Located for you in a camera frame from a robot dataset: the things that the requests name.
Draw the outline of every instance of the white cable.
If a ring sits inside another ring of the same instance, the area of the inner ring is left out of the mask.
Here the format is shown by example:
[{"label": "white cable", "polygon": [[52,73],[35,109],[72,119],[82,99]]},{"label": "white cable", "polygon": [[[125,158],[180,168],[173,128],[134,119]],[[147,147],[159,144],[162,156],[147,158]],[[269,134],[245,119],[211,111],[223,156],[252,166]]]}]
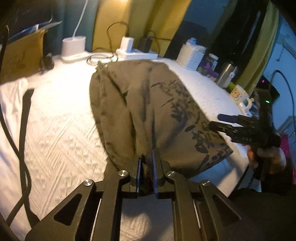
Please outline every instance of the white cable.
[{"label": "white cable", "polygon": [[84,15],[84,12],[85,12],[85,9],[86,9],[86,6],[87,6],[87,3],[88,3],[88,2],[89,2],[89,0],[86,0],[86,1],[85,1],[85,4],[84,4],[83,10],[82,10],[82,13],[81,13],[80,19],[79,19],[79,21],[78,21],[78,24],[77,24],[75,30],[74,30],[74,33],[73,33],[72,38],[75,38],[75,35],[76,35],[76,32],[77,32],[77,29],[78,29],[78,27],[79,27],[79,25],[80,25],[80,23],[81,23],[81,20],[82,20],[82,18],[83,18],[83,15]]}]

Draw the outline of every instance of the brown garment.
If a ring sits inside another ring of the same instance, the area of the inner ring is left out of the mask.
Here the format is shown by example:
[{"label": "brown garment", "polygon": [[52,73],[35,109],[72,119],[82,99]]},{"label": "brown garment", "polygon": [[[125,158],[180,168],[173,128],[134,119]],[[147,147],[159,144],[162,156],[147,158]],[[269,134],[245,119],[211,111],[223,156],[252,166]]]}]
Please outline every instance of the brown garment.
[{"label": "brown garment", "polygon": [[99,64],[91,78],[90,100],[108,153],[105,177],[123,169],[127,161],[142,158],[144,176],[151,180],[154,147],[187,178],[232,153],[223,138],[209,130],[208,119],[164,63]]}]

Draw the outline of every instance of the white mug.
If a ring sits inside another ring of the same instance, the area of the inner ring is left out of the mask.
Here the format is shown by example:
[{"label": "white mug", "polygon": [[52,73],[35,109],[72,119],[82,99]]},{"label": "white mug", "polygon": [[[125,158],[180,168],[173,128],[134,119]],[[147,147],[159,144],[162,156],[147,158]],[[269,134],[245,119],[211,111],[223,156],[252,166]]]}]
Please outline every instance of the white mug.
[{"label": "white mug", "polygon": [[245,100],[248,100],[248,105],[246,106],[246,109],[249,110],[252,107],[254,99],[250,99],[248,93],[240,85],[235,86],[230,95],[237,105],[244,102]]}]

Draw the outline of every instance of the pink object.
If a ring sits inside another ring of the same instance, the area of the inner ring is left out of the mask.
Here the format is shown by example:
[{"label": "pink object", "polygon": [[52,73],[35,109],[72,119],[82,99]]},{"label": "pink object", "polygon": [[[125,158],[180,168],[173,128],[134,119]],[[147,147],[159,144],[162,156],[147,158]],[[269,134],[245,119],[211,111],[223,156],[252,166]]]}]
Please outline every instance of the pink object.
[{"label": "pink object", "polygon": [[[289,147],[289,136],[286,134],[281,137],[281,149],[283,150],[285,157],[291,158],[290,147]],[[292,163],[292,168],[293,168],[293,184],[296,184],[296,168],[293,163]]]}]

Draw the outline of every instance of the black clothing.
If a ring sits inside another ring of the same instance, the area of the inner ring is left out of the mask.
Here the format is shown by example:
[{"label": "black clothing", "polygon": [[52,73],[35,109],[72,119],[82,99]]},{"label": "black clothing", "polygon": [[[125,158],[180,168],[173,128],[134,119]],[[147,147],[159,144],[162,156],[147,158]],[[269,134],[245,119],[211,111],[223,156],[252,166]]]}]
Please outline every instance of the black clothing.
[{"label": "black clothing", "polygon": [[263,229],[266,240],[296,240],[296,185],[292,181],[292,161],[287,159],[283,171],[261,182],[262,193],[243,188],[229,198]]}]

